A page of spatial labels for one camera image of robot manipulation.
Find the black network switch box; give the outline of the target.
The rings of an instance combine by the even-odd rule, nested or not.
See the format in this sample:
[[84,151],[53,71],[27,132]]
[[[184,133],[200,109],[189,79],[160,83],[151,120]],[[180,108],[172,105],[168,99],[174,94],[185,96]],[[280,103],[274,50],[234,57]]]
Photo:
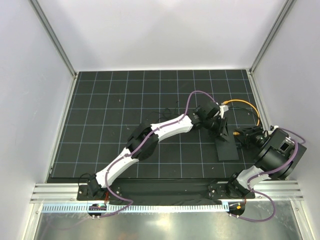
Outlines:
[[233,135],[228,136],[227,140],[221,137],[216,138],[215,145],[219,162],[238,161],[240,159]]

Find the black power adapter with cord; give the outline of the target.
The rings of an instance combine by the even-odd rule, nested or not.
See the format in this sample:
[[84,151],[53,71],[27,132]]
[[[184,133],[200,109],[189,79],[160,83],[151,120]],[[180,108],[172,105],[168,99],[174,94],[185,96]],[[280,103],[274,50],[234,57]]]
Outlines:
[[163,111],[152,111],[148,116],[150,115],[157,115],[158,119],[156,120],[157,123],[160,123],[161,120],[169,121],[172,120],[178,116],[180,116],[180,102],[175,102],[175,108],[164,108]]

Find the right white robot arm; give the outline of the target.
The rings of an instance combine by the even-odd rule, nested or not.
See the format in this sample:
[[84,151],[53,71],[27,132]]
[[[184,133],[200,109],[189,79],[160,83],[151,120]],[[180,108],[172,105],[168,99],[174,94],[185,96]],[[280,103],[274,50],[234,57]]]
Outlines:
[[287,178],[307,148],[305,140],[291,139],[289,131],[277,126],[264,130],[261,126],[237,128],[234,136],[247,149],[255,147],[258,152],[255,164],[248,169],[234,173],[225,185],[225,192],[232,199],[243,198],[262,181]]

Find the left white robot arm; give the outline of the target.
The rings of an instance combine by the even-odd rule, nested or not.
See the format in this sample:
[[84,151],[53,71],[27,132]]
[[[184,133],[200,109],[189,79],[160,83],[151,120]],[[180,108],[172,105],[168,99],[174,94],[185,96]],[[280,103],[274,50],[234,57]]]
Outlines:
[[88,194],[94,200],[104,198],[107,186],[111,186],[131,165],[146,160],[155,151],[158,143],[175,135],[204,128],[220,141],[229,141],[228,120],[225,112],[229,107],[210,101],[193,112],[179,115],[161,123],[142,122],[130,135],[119,155],[104,169],[88,178]]

